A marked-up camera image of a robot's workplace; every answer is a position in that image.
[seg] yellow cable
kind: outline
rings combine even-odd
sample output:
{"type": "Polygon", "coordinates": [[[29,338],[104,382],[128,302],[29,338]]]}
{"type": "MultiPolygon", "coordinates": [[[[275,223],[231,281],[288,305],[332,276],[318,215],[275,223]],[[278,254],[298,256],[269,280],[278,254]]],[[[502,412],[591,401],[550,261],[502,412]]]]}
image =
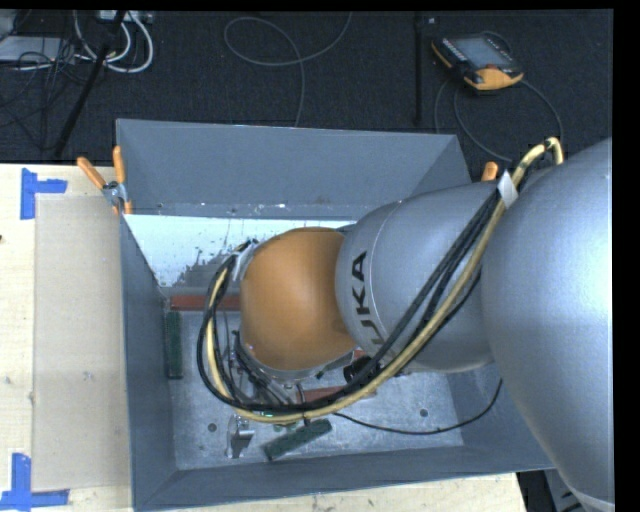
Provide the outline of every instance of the yellow cable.
{"type": "MultiPolygon", "coordinates": [[[[545,151],[552,150],[554,155],[554,160],[556,165],[561,164],[563,162],[562,148],[560,146],[560,142],[558,139],[552,137],[547,140],[543,144],[538,144],[533,147],[520,161],[518,166],[516,167],[512,181],[514,185],[517,187],[522,178],[524,177],[525,171],[528,167],[539,158],[545,151]]],[[[320,407],[318,409],[312,409],[309,411],[299,412],[299,413],[289,413],[289,414],[276,414],[273,416],[265,416],[262,414],[256,414],[252,411],[246,411],[244,409],[234,408],[237,414],[243,416],[244,418],[258,421],[261,423],[277,423],[277,424],[286,424],[286,423],[294,423],[304,419],[313,419],[321,416],[327,416],[334,412],[337,412],[349,405],[357,402],[361,398],[371,394],[375,391],[379,386],[381,386],[384,382],[393,377],[398,371],[400,371],[403,366],[408,363],[411,358],[417,354],[422,348],[427,344],[427,342],[431,339],[431,337],[435,334],[437,329],[440,327],[440,324],[444,321],[449,309],[453,307],[455,301],[458,296],[468,283],[468,281],[473,276],[475,269],[480,264],[480,260],[484,254],[484,251],[489,243],[489,239],[493,234],[500,218],[504,214],[506,210],[505,204],[503,201],[500,201],[496,208],[494,209],[487,226],[482,232],[482,236],[478,240],[473,253],[469,257],[467,264],[465,265],[460,277],[458,277],[457,281],[453,285],[451,292],[442,302],[438,310],[434,313],[433,317],[427,323],[427,325],[418,333],[418,335],[406,345],[403,351],[393,359],[373,380],[367,383],[365,386],[360,388],[357,391],[354,391],[350,395],[340,399],[339,401],[327,405],[325,407],[320,407]]],[[[226,269],[224,272],[221,272],[216,285],[212,291],[211,297],[209,299],[209,307],[213,304],[214,297],[217,293],[217,290],[220,289],[222,282],[224,280],[224,276],[226,276],[226,269]]],[[[207,355],[209,360],[209,366],[211,369],[211,373],[213,375],[213,379],[218,390],[223,393],[225,396],[230,397],[229,391],[226,386],[222,382],[220,375],[218,374],[218,369],[216,365],[215,353],[213,350],[213,322],[209,321],[209,325],[207,326],[207,355]]]]}

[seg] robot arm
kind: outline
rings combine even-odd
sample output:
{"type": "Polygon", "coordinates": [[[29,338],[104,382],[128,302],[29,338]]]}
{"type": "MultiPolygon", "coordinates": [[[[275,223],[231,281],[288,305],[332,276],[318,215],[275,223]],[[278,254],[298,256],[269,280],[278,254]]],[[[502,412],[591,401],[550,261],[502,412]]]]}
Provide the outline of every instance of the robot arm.
{"type": "MultiPolygon", "coordinates": [[[[322,399],[242,404],[224,382],[207,315],[208,386],[245,418],[287,423],[334,413],[398,372],[495,362],[574,494],[613,510],[611,140],[560,163],[551,142],[498,186],[431,192],[345,234],[296,230],[251,247],[237,344],[248,366],[290,384],[344,365],[356,348],[366,357],[322,399]],[[548,149],[558,165],[530,174],[548,149]]],[[[231,266],[214,279],[212,309],[231,266]]]]}

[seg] blue tape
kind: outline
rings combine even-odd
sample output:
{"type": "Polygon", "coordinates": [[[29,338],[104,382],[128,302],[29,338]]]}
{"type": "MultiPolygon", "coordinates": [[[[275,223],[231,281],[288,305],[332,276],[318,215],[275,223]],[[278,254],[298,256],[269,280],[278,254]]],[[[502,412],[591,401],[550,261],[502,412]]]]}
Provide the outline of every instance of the blue tape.
{"type": "Polygon", "coordinates": [[[11,455],[11,490],[0,495],[0,510],[30,512],[32,507],[66,505],[69,489],[51,492],[31,492],[31,458],[22,453],[11,455]]]}
{"type": "Polygon", "coordinates": [[[64,194],[66,190],[65,180],[38,181],[38,175],[35,172],[23,168],[20,218],[33,219],[36,216],[36,194],[64,194]]]}

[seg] dark green object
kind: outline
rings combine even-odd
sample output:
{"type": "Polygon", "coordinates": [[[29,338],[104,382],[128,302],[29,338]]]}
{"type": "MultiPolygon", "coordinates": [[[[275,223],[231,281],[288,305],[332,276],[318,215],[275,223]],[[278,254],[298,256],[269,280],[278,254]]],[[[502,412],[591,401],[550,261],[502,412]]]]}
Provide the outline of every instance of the dark green object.
{"type": "Polygon", "coordinates": [[[331,432],[331,423],[329,420],[316,420],[293,432],[280,436],[273,441],[269,441],[262,446],[262,449],[269,460],[275,460],[278,457],[282,457],[285,453],[300,448],[328,432],[331,432]]]}
{"type": "Polygon", "coordinates": [[[164,366],[168,379],[181,379],[182,339],[180,336],[182,316],[178,311],[168,311],[164,316],[164,366]]]}

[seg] black carpet floor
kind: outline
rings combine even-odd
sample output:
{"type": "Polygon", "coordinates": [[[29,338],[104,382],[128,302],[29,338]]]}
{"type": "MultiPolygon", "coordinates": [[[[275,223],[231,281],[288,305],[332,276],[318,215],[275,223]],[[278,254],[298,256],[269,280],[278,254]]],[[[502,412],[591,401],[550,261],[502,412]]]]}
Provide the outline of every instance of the black carpet floor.
{"type": "MultiPolygon", "coordinates": [[[[73,33],[71,11],[21,15],[18,34],[73,33]]],[[[611,136],[613,10],[434,11],[418,20],[419,55],[413,11],[155,11],[147,25],[151,65],[102,70],[58,154],[91,62],[37,71],[2,63],[0,161],[70,163],[84,155],[110,164],[118,118],[455,133],[473,176],[487,160],[508,165],[550,135],[562,137],[568,156],[611,136]],[[448,81],[431,40],[480,32],[508,45],[524,83],[478,96],[448,81]]],[[[94,11],[80,11],[78,23],[97,51],[108,25],[94,11]]],[[[129,26],[135,49],[123,67],[148,56],[142,33],[129,26]]],[[[114,46],[123,45],[120,34],[114,46]]]]}

